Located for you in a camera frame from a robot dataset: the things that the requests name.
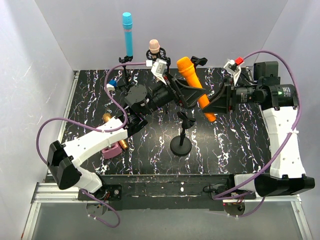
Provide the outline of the black tripod mic stand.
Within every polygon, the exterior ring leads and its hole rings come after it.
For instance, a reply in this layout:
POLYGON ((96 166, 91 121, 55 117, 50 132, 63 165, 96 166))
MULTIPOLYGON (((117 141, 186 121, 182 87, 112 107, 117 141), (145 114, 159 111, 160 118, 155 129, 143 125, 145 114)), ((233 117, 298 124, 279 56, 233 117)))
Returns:
MULTIPOLYGON (((120 64, 125 64, 125 63, 128 63, 128 62, 131 62, 133 60, 133 56, 128 56, 126 55, 124 58, 121 58, 119 57, 118 58, 118 61, 120 64)), ((123 73, 124 73, 124 83, 120 84, 118 83, 117 84, 117 89, 120 89, 120 90, 125 90, 126 93, 129 92, 130 88, 134 85, 133 83, 130 83, 130 79, 131 79, 131 74, 128 73, 127 69, 126 69, 126 66, 123 66, 123 73)))

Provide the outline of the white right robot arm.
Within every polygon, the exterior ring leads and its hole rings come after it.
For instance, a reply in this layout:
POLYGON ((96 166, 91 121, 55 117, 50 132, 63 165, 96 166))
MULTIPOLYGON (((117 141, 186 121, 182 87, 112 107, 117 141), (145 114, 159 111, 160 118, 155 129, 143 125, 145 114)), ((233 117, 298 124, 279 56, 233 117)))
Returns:
POLYGON ((242 58, 224 65, 231 76, 203 108, 206 114, 226 114, 240 104, 258 104, 267 130, 271 159, 257 173, 232 174, 223 192, 225 198, 237 190, 261 197, 297 195, 315 187, 315 179, 306 175, 300 159, 297 124, 301 117, 299 94, 294 84, 281 84, 277 61, 254 65, 255 84, 237 85, 242 58))

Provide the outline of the black small tripod stand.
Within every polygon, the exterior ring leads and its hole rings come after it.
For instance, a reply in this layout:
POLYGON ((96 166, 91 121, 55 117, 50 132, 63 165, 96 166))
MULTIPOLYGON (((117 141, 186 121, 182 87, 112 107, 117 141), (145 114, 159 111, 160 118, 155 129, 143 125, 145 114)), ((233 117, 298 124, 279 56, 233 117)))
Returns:
POLYGON ((150 50, 146 52, 146 58, 155 62, 157 59, 164 60, 166 62, 167 71, 170 71, 171 58, 167 56, 166 50, 162 47, 159 48, 158 53, 152 53, 150 50))

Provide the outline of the orange microphone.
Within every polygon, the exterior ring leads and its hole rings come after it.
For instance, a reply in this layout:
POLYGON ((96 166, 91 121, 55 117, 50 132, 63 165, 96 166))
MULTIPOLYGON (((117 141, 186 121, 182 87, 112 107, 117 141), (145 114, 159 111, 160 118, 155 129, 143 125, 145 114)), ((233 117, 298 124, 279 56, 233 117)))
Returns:
MULTIPOLYGON (((196 74, 195 65, 192 63, 191 59, 187 56, 180 58, 177 62, 177 68, 179 73, 185 78, 190 87, 197 89, 202 89, 202 84, 196 74)), ((206 94, 197 100, 201 109, 206 107, 210 102, 206 94)))

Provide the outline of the pink beige microphone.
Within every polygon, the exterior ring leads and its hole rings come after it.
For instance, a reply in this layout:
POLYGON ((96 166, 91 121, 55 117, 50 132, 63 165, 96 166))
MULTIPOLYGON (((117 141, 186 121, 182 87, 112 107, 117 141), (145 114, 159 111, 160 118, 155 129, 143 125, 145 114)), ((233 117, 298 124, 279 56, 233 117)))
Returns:
POLYGON ((157 39, 151 39, 149 41, 149 51, 152 55, 156 55, 160 52, 160 44, 157 39))

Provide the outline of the black round-base clip stand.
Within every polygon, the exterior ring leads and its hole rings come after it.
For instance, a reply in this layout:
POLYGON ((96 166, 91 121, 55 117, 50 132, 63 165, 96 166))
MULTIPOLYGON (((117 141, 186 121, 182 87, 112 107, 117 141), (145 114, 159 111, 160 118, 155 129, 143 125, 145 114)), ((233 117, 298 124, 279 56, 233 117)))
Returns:
POLYGON ((208 62, 208 59, 205 58, 205 57, 199 58, 199 57, 196 57, 196 56, 192 56, 190 60, 193 63, 195 68, 198 67, 198 66, 202 66, 203 67, 208 62))

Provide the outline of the black round-base shock-mount stand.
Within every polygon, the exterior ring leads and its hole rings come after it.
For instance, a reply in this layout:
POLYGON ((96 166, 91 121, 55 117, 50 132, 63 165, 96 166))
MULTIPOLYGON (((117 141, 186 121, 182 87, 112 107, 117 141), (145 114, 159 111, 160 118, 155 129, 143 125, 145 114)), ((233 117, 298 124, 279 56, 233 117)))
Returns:
POLYGON ((179 111, 177 116, 182 120, 182 131, 179 136, 174 137, 170 141, 171 152, 178 157, 184 157, 192 150, 191 140, 186 137, 186 130, 194 126, 196 119, 188 117, 185 112, 179 111))

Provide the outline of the blue microphone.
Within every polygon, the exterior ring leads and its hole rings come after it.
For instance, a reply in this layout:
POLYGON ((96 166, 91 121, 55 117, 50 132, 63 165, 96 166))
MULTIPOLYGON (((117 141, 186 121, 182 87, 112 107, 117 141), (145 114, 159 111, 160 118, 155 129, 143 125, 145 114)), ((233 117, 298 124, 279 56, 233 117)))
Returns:
POLYGON ((126 55, 128 57, 132 57, 133 56, 133 37, 132 37, 133 19, 130 12, 124 12, 122 14, 122 26, 124 30, 126 55))

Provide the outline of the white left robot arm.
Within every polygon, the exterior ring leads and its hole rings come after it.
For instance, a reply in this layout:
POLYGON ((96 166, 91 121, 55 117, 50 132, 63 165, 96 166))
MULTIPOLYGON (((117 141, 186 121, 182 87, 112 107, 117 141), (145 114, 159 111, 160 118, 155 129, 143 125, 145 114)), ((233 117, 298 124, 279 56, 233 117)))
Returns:
POLYGON ((152 114, 171 101, 184 108, 193 107, 205 94, 201 87, 188 86, 186 80, 172 78, 160 83, 149 93, 144 85, 130 87, 124 98, 124 113, 112 117, 80 138, 65 143, 58 140, 50 144, 47 166, 61 190, 78 187, 96 193, 103 187, 98 174, 81 167, 82 163, 113 144, 138 133, 147 125, 145 116, 152 114))

